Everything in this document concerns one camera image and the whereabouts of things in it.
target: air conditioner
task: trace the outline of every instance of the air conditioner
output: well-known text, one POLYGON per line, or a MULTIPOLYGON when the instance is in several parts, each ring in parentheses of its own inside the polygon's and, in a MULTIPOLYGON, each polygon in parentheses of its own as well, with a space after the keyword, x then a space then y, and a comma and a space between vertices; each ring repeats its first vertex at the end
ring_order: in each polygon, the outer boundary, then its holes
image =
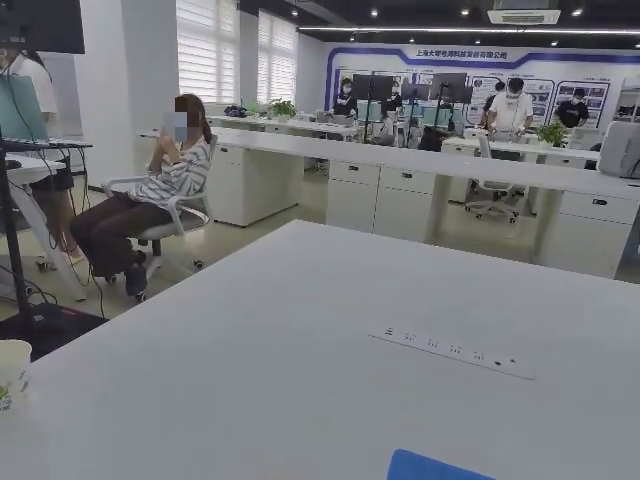
POLYGON ((491 23, 501 25, 555 25, 560 18, 558 0, 495 0, 491 23))

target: ceiling light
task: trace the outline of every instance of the ceiling light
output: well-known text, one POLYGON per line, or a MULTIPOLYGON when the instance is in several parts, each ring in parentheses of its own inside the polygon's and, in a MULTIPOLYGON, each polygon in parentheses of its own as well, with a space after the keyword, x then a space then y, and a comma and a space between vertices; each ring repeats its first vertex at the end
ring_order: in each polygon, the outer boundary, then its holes
POLYGON ((427 32, 427 33, 506 33, 506 34, 543 34, 543 35, 611 35, 638 37, 640 30, 610 28, 602 30, 555 29, 555 28, 473 28, 473 27, 300 27, 300 31, 316 32, 427 32))

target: chair armrest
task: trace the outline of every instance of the chair armrest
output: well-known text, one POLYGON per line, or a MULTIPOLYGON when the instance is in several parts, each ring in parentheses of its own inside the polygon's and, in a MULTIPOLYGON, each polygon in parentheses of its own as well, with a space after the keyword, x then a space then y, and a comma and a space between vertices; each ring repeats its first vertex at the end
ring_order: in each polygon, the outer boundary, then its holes
POLYGON ((113 180, 109 180, 105 183, 102 184, 102 189, 104 190, 104 193, 107 195, 107 197, 110 197, 111 195, 113 195, 113 187, 115 185, 125 185, 128 183, 138 183, 142 180, 144 180, 145 178, 147 178, 144 175, 138 176, 138 177, 128 177, 128 178, 114 178, 113 180))
MULTIPOLYGON (((188 202, 191 200, 199 200, 206 197, 207 197, 206 192, 202 192, 202 193, 198 193, 197 195, 192 195, 190 197, 182 197, 182 196, 176 195, 175 197, 171 197, 169 201, 167 201, 167 210, 171 215, 171 220, 173 220, 173 224, 178 229, 178 236, 183 237, 185 234, 184 226, 182 225, 182 220, 180 220, 180 211, 178 210, 178 206, 180 205, 180 203, 188 202)), ((197 213, 199 214, 200 217, 204 218, 205 223, 208 221, 207 217, 205 215, 200 214, 200 212, 194 211, 194 213, 197 213)))

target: ceiling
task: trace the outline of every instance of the ceiling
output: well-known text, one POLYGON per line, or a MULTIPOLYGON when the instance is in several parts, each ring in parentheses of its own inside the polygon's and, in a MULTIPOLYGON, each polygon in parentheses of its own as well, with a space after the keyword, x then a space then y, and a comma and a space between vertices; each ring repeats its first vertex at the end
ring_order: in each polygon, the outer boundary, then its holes
MULTIPOLYGON (((487 10, 493 0, 240 0, 241 6, 253 3, 280 16, 295 21, 299 26, 366 26, 366 27, 491 27, 487 10), (295 9, 298 16, 292 16, 295 9), (377 18, 371 10, 378 10, 377 18), (467 8, 469 14, 462 16, 467 8)), ((557 28, 571 29, 640 29, 640 0, 558 0, 562 11, 557 28), (575 9, 583 13, 574 17, 575 9)), ((304 32, 323 41, 347 42, 350 32, 304 32)), ((558 40, 557 48, 631 49, 640 44, 640 36, 553 35, 553 34, 434 34, 407 32, 358 33, 360 43, 482 45, 503 47, 550 47, 558 40)))

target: striped shirt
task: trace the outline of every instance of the striped shirt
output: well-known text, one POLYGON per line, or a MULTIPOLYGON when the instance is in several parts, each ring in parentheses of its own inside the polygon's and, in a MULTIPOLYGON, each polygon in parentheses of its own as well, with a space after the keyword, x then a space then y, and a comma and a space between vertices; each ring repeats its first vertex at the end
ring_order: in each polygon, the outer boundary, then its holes
POLYGON ((161 172, 149 172, 147 178, 129 191, 129 196, 138 202, 166 208, 171 197, 197 195, 207 181, 211 167, 211 149, 216 140, 214 136, 209 145, 202 137, 189 150, 180 152, 180 163, 169 165, 165 162, 161 172))

